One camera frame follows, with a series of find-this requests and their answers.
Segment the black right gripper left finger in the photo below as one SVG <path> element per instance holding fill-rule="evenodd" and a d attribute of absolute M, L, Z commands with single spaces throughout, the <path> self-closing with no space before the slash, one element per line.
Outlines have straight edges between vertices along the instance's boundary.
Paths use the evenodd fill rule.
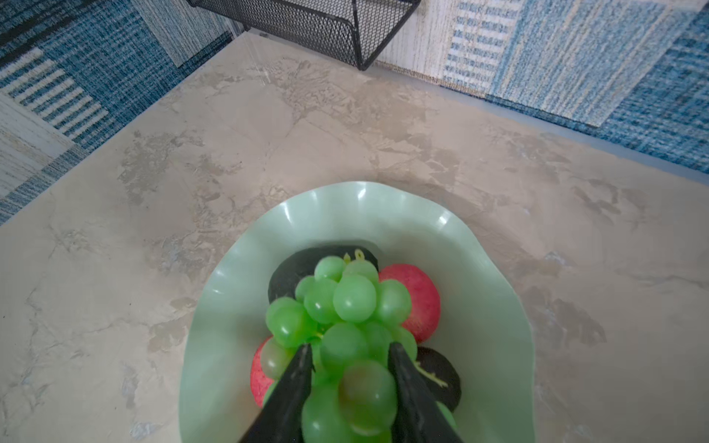
<path fill-rule="evenodd" d="M 301 345 L 240 442 L 303 442 L 301 415 L 311 393 L 312 372 L 311 345 Z"/>

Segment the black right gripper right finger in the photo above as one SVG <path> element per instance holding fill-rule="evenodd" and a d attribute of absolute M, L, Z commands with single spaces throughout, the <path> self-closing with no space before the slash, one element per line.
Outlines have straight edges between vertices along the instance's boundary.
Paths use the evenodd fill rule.
<path fill-rule="evenodd" d="M 398 410 L 393 442 L 463 442 L 449 424 L 402 343 L 391 343 L 389 371 L 396 382 Z"/>

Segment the red apple bottom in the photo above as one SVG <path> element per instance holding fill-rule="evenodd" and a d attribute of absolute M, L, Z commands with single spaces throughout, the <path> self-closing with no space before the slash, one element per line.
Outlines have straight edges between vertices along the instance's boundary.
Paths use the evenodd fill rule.
<path fill-rule="evenodd" d="M 254 401 L 256 402 L 256 405 L 258 407 L 261 407 L 263 405 L 264 399 L 266 397 L 267 392 L 269 391 L 269 388 L 271 385 L 273 385 L 274 380 L 272 378 L 269 378 L 265 375 L 263 372 L 263 369 L 261 367 L 261 352 L 264 347 L 264 345 L 268 342 L 269 340 L 266 339 L 256 350 L 256 353 L 253 356 L 252 362 L 251 362 L 251 368 L 250 368 L 250 390 L 252 393 L 252 396 L 254 398 Z"/>

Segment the red apple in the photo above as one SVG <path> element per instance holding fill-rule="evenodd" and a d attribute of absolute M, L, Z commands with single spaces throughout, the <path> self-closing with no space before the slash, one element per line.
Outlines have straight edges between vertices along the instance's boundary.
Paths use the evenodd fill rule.
<path fill-rule="evenodd" d="M 251 362 L 251 368 L 250 368 L 250 390 L 252 393 L 252 396 L 254 398 L 254 401 L 256 402 L 256 405 L 258 407 L 261 407 L 263 405 L 264 399 L 266 397 L 267 392 L 269 391 L 269 388 L 271 385 L 273 385 L 274 380 L 272 378 L 269 378 L 265 375 L 263 372 L 263 369 L 261 367 L 261 352 L 264 347 L 264 345 L 268 342 L 269 340 L 266 339 L 256 350 L 256 353 L 253 356 L 252 362 Z"/>
<path fill-rule="evenodd" d="M 411 264 L 393 264 L 380 272 L 380 281 L 395 280 L 409 292 L 412 311 L 404 321 L 418 344 L 430 339 L 441 320 L 441 296 L 431 278 L 419 267 Z"/>

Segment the dark avocado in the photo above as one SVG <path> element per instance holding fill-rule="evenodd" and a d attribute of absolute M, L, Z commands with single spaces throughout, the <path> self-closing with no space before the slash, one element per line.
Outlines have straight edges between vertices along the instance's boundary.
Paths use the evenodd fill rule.
<path fill-rule="evenodd" d="M 454 412 L 461 402 L 462 382 L 450 360 L 438 351 L 419 346 L 415 365 L 435 400 Z"/>
<path fill-rule="evenodd" d="M 364 254 L 364 259 L 371 262 L 377 271 L 380 270 L 379 261 L 376 256 L 363 245 L 335 244 L 319 245 L 302 249 L 283 261 L 271 275 L 268 287 L 268 300 L 273 303 L 281 297 L 295 298 L 295 288 L 299 282 L 313 275 L 318 262 L 328 256 L 338 256 L 343 258 L 346 254 L 350 258 L 355 258 L 356 251 Z"/>

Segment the green fake grape bunch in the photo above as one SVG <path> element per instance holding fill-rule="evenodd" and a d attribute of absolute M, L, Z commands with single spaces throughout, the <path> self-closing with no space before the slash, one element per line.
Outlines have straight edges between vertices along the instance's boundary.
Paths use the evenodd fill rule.
<path fill-rule="evenodd" d="M 402 343 L 414 365 L 417 348 L 426 346 L 404 328 L 411 296 L 400 282 L 380 281 L 384 268 L 377 271 L 359 250 L 354 258 L 328 256 L 297 284 L 295 298 L 269 303 L 265 321 L 271 335 L 260 359 L 274 382 L 261 407 L 297 349 L 310 344 L 312 387 L 301 415 L 303 442 L 393 442 L 398 402 L 390 344 Z M 457 431 L 454 412 L 435 402 Z"/>

